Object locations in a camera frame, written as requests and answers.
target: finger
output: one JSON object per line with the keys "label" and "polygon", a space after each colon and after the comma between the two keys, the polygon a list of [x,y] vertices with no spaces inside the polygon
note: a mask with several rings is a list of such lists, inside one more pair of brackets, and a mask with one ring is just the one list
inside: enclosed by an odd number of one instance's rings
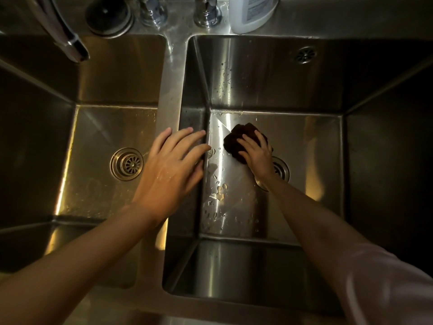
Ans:
{"label": "finger", "polygon": [[173,149],[173,155],[177,159],[183,159],[188,150],[200,139],[206,135],[205,130],[197,131],[183,138]]}
{"label": "finger", "polygon": [[242,139],[236,139],[236,140],[245,148],[247,153],[251,154],[252,152],[254,152],[254,148],[248,142]]}
{"label": "finger", "polygon": [[155,138],[155,141],[153,142],[152,147],[150,148],[149,157],[155,156],[156,154],[159,153],[165,140],[171,135],[171,131],[172,131],[171,128],[166,128]]}
{"label": "finger", "polygon": [[198,160],[208,150],[210,150],[210,146],[208,144],[201,144],[192,148],[191,151],[185,156],[184,160],[182,161],[182,164],[184,165],[185,171],[188,174],[191,173],[192,169],[194,168]]}
{"label": "finger", "polygon": [[243,138],[245,141],[247,141],[247,142],[251,145],[251,147],[252,147],[253,149],[259,149],[259,148],[260,148],[260,146],[257,145],[257,142],[255,142],[253,139],[251,139],[250,137],[248,137],[246,134],[243,134],[243,135],[242,135],[242,138]]}
{"label": "finger", "polygon": [[167,138],[164,145],[161,148],[161,153],[166,155],[170,153],[174,147],[176,147],[177,143],[181,141],[186,136],[190,135],[193,131],[193,128],[189,127],[186,129],[182,129],[177,131],[176,133],[172,134],[170,137]]}
{"label": "finger", "polygon": [[188,178],[185,192],[188,194],[192,190],[192,188],[194,188],[195,185],[197,185],[200,182],[202,178],[203,178],[203,160],[198,162],[198,164],[194,168],[194,171]]}
{"label": "finger", "polygon": [[251,157],[249,157],[247,152],[238,152],[238,154],[245,158],[246,164],[248,164],[248,166],[251,166]]}
{"label": "finger", "polygon": [[260,141],[260,147],[266,148],[268,146],[268,143],[266,142],[265,137],[258,130],[254,131],[254,133]]}

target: cloth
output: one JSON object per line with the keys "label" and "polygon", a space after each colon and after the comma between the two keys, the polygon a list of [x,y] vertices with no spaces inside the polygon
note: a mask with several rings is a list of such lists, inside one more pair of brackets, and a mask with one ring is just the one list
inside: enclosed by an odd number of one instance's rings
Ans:
{"label": "cloth", "polygon": [[[254,133],[255,130],[258,131],[258,129],[251,123],[247,123],[245,125],[237,124],[224,138],[224,149],[242,164],[246,164],[246,161],[245,158],[239,155],[239,152],[245,152],[246,150],[240,143],[237,142],[237,139],[242,139],[242,135],[246,134],[260,146],[260,141]],[[266,140],[266,143],[268,143],[268,138],[264,134],[262,135]]]}
{"label": "cloth", "polygon": [[338,269],[336,293],[350,323],[433,324],[433,278],[420,269],[372,244],[357,245]]}

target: stainless steel countertop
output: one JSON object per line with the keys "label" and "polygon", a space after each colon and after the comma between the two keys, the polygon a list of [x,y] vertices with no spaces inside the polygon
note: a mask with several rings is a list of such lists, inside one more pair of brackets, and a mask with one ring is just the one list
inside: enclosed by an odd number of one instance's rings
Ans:
{"label": "stainless steel countertop", "polygon": [[[8,16],[0,19],[5,34],[40,34],[30,13],[20,8],[22,1],[3,0]],[[73,30],[88,34],[84,9],[89,0],[58,0],[59,8]],[[187,43],[194,35],[231,35],[228,1],[219,0],[223,20],[206,29],[193,22],[193,0],[165,0],[168,22],[161,30],[136,21],[129,34],[162,35],[167,39],[159,95],[156,135],[168,126],[179,125]],[[274,37],[310,38],[411,38],[433,40],[433,5],[423,0],[281,0],[274,16],[263,27],[249,33]],[[342,319],[311,315],[301,311],[241,305],[211,299],[170,295],[162,288],[167,224],[151,232],[141,242],[136,284],[127,290],[95,287],[90,301],[141,312],[235,324],[301,323],[329,324]]]}

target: person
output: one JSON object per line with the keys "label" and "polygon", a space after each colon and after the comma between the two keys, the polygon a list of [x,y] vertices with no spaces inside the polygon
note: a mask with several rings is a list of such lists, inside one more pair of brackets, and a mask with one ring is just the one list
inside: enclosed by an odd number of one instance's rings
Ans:
{"label": "person", "polygon": [[[238,142],[273,194],[306,254],[336,292],[349,322],[433,324],[433,279],[369,242],[336,214],[275,173],[272,147],[255,132]],[[20,270],[0,285],[0,323],[61,324],[101,273],[179,207],[203,178],[207,144],[192,128],[154,141],[132,202],[115,217]]]}

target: person's left arm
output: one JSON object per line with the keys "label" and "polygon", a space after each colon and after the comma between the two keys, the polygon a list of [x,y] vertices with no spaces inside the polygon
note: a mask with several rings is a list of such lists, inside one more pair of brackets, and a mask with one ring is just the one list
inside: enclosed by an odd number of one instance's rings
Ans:
{"label": "person's left arm", "polygon": [[61,324],[109,266],[173,214],[202,179],[204,131],[166,129],[154,141],[133,202],[115,217],[0,284],[0,324]]}

